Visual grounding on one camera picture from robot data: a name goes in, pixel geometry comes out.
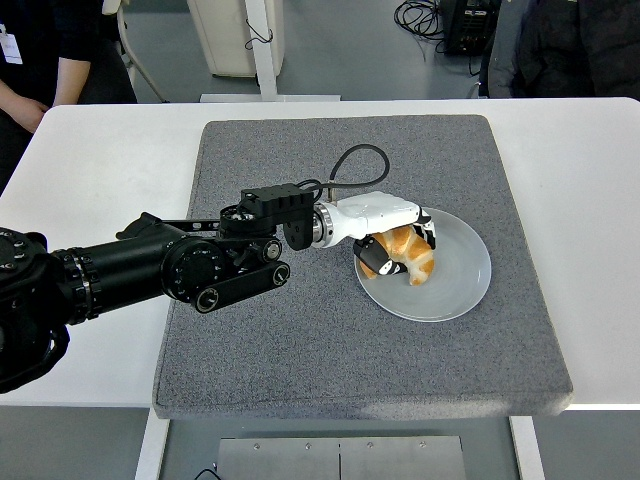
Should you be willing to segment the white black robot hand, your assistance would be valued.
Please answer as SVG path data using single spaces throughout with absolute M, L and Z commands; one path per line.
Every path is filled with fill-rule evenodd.
M 315 206 L 318 231 L 313 245 L 329 248 L 346 238 L 370 278 L 409 274 L 409 283 L 425 283 L 435 266 L 436 230 L 431 215 L 402 198 L 371 192 Z

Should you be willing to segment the person's right hand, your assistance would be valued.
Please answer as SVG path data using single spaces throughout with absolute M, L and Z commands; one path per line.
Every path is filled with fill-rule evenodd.
M 27 132 L 34 133 L 48 110 L 48 106 L 37 100 L 18 96 L 13 100 L 9 115 Z

